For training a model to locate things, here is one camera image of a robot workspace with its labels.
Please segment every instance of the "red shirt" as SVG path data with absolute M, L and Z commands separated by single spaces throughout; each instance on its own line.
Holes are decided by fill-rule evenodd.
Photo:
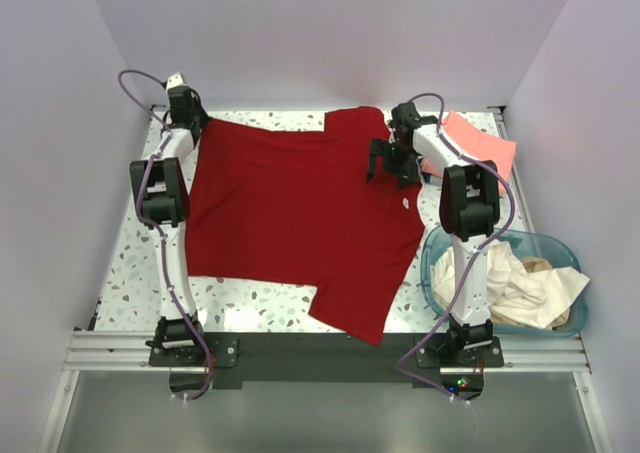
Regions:
M 212 120 L 190 194 L 189 274 L 317 286 L 311 316 L 378 344 L 424 226 L 417 185 L 398 190 L 381 164 L 365 183 L 373 137 L 389 130 L 371 107 L 327 113 L 323 132 Z

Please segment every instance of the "white cloth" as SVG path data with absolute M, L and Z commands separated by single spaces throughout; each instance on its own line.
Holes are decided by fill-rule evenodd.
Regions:
M 489 308 L 523 325 L 546 328 L 569 308 L 589 283 L 571 267 L 527 273 L 509 242 L 494 241 L 487 254 Z M 432 267 L 431 287 L 449 304 L 455 293 L 453 249 Z

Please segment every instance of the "blue plastic bin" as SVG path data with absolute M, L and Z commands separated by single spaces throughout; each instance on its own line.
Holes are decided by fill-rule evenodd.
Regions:
M 550 236 L 527 233 L 525 231 L 507 230 L 500 241 L 508 241 L 511 250 L 518 258 L 527 256 L 537 256 L 546 259 L 554 268 L 572 266 L 578 271 L 580 264 L 573 252 L 561 241 Z M 431 291 L 431 267 L 444 254 L 445 250 L 451 246 L 451 237 L 441 226 L 433 230 L 427 237 L 422 250 L 422 292 L 427 300 L 427 304 L 438 315 L 444 313 L 444 308 L 435 300 Z M 579 333 L 587 322 L 587 303 L 584 299 L 584 291 L 578 296 L 571 306 L 569 320 L 564 325 L 553 330 L 543 330 L 531 326 L 514 326 L 494 323 L 494 331 L 503 333 L 513 333 L 520 335 L 567 337 Z

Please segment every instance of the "lavender wall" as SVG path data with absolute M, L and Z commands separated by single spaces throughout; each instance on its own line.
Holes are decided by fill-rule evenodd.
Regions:
M 565 1 L 96 0 L 127 63 L 218 109 L 503 105 Z
M 507 108 L 536 228 L 592 278 L 584 341 L 616 451 L 638 451 L 638 0 L 569 0 Z
M 0 451 L 35 451 L 86 326 L 144 120 L 93 0 L 0 1 Z

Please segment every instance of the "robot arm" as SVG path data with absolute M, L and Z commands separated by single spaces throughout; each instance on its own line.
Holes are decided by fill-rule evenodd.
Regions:
M 371 141 L 367 181 L 375 174 L 377 157 L 383 169 L 399 177 L 398 187 L 419 181 L 418 160 L 426 158 L 443 172 L 440 196 L 440 222 L 451 235 L 456 272 L 456 288 L 462 284 L 458 300 L 451 310 L 448 350 L 452 356 L 462 350 L 486 348 L 493 339 L 493 325 L 487 295 L 487 251 L 484 249 L 469 269 L 471 256 L 487 237 L 500 217 L 497 179 L 478 165 L 463 160 L 449 145 L 457 146 L 437 118 L 422 117 L 412 102 L 402 103 L 391 112 L 392 141 Z M 483 162 L 495 169 L 493 162 Z
M 181 164 L 197 145 L 202 129 L 210 118 L 200 104 L 198 94 L 187 86 L 180 73 L 166 82 L 169 97 L 171 134 L 163 137 L 149 157 L 130 165 L 134 200 L 143 185 L 143 176 L 150 158 L 151 173 L 143 192 L 141 215 L 157 223 L 161 232 L 150 228 L 149 237 L 155 247 L 161 285 L 160 321 L 150 346 L 160 351 L 171 351 L 177 357 L 193 359 L 201 357 L 193 333 L 187 328 L 182 314 L 174 304 L 167 289 L 165 273 L 172 285 L 175 297 L 193 325 L 201 332 L 197 310 L 187 275 L 184 250 L 185 221 L 189 216 L 189 196 L 182 175 Z

